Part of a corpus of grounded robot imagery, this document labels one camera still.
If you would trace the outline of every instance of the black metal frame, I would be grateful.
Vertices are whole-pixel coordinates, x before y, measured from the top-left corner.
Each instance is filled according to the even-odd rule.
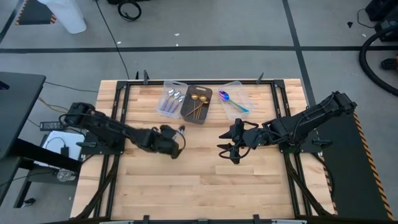
[[[272,92],[272,99],[274,100],[275,113],[276,113],[277,118],[280,118],[282,116],[280,113],[280,105],[279,105],[278,96],[277,96],[277,87],[279,87],[280,92],[282,94],[282,100],[283,100],[286,116],[290,116],[289,102],[287,100],[287,94],[286,94],[285,85],[284,85],[283,80],[238,80],[238,81],[244,85],[270,85],[271,92]],[[117,85],[116,85],[116,93],[115,93],[115,97],[114,97],[114,103],[113,103],[111,117],[113,119],[116,118],[116,114],[118,112],[119,97],[121,94],[121,90],[123,88],[125,89],[125,92],[124,92],[124,99],[123,99],[123,106],[122,106],[120,122],[125,123],[130,88],[132,86],[136,86],[136,85],[163,85],[163,82],[164,82],[163,80],[118,81]],[[223,85],[223,84],[231,82],[231,80],[179,80],[179,82],[186,83],[187,85]],[[280,147],[280,150],[283,151],[286,146],[280,145],[279,147]],[[295,163],[296,163],[296,169],[298,171],[298,175],[299,175],[301,181],[305,184],[300,155],[295,154],[294,157],[295,157]],[[114,162],[117,162],[116,172],[117,172],[117,168],[118,168],[119,159],[120,159],[119,155],[114,156]],[[287,153],[287,152],[284,153],[284,160],[285,160],[286,167],[289,164],[291,164],[289,153]],[[100,186],[102,186],[104,184],[104,180],[106,177],[106,171],[108,169],[108,164],[109,164],[109,156],[105,155],[104,160],[103,160],[102,169],[101,169],[101,176],[99,179],[99,188],[100,188]],[[291,196],[292,205],[293,205],[293,211],[294,211],[295,217],[297,217],[300,215],[300,209],[299,209],[299,202],[297,200],[296,188],[295,188],[294,180],[293,180],[293,178],[291,178],[289,173],[287,173],[287,177],[288,177],[288,181],[289,181],[289,190],[290,190],[290,196]],[[113,177],[113,179],[110,183],[110,187],[109,187],[109,195],[108,195],[108,201],[107,201],[107,205],[106,205],[106,216],[105,216],[108,219],[111,218],[111,214],[112,214],[113,198],[114,198],[114,192],[115,192],[115,188],[116,188],[116,178],[117,178],[117,175],[115,175]],[[312,215],[311,206],[310,206],[307,198],[304,195],[303,195],[303,202],[304,202],[306,215]],[[98,200],[98,203],[96,204],[96,207],[94,209],[94,217],[95,218],[98,218],[100,216],[100,209],[101,209],[101,199]],[[263,222],[269,223],[270,222],[270,220],[260,220],[258,215],[254,215],[253,220],[255,223],[263,223]],[[217,222],[220,222],[220,223],[253,223],[253,220],[217,220]],[[161,222],[162,223],[168,223],[168,222],[170,222],[170,223],[190,222],[191,223],[192,221],[164,220]]]

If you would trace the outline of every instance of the black table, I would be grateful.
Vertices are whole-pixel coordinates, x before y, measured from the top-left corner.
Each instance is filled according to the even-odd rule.
[[[8,86],[0,89],[0,205],[18,168],[29,169],[33,173],[43,169],[35,165],[34,161],[75,172],[80,171],[81,162],[18,138],[43,88],[44,81],[43,75],[0,72],[0,82]],[[30,182],[26,178],[14,207],[22,205],[29,185]]]

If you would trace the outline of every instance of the clear plastic container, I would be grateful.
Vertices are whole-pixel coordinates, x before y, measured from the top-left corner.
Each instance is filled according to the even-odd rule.
[[[185,83],[176,82],[173,80],[166,80],[163,83],[163,91],[160,96],[159,102],[155,109],[162,116],[167,116],[173,119],[181,117],[180,111],[183,103],[181,96],[185,96],[188,85]],[[175,97],[175,93],[180,92],[179,97]]]
[[[223,100],[220,97],[219,92],[225,91],[229,95],[229,99],[232,102],[242,106],[247,109],[247,112],[244,112],[238,106],[236,106],[231,101]],[[226,116],[230,120],[235,120],[236,118],[243,118],[250,114],[250,112],[254,109],[253,102],[250,100],[247,91],[243,88],[243,85],[239,81],[234,81],[231,83],[227,83],[218,87],[218,99],[221,101],[221,105],[223,106]]]

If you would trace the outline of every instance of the silver spoon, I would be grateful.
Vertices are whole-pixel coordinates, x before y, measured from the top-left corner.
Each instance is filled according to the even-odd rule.
[[[180,95],[181,95],[181,92],[180,92],[180,91],[176,91],[176,92],[174,93],[174,100],[172,101],[171,104],[169,104],[169,105],[167,106],[166,110],[164,110],[164,111],[170,111],[170,108],[173,106],[174,101],[175,101],[175,100],[178,100],[178,98],[180,97]]]
[[[171,109],[171,111],[169,111],[169,113],[174,113],[175,109],[177,109],[178,105],[184,100],[184,98],[185,98],[185,95],[180,96],[177,104],[173,106],[173,108]]]
[[[172,95],[174,95],[175,90],[171,89],[169,90],[167,93],[169,94],[169,97],[167,97],[167,99],[163,102],[162,106],[160,107],[160,110],[163,111],[166,104],[169,102],[170,97],[172,97]]]

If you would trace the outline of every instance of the iridescent spoon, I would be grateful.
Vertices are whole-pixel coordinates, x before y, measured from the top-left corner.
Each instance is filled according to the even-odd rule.
[[[218,94],[220,95],[220,97],[221,97],[222,100],[231,102],[233,105],[237,106],[239,109],[243,110],[243,112],[245,112],[245,113],[246,113],[246,112],[249,112],[248,109],[246,109],[246,108],[244,108],[243,106],[241,106],[241,105],[235,103],[234,101],[232,101],[232,100],[229,98],[229,95],[228,95],[227,92],[221,90],[221,91],[218,92]]]

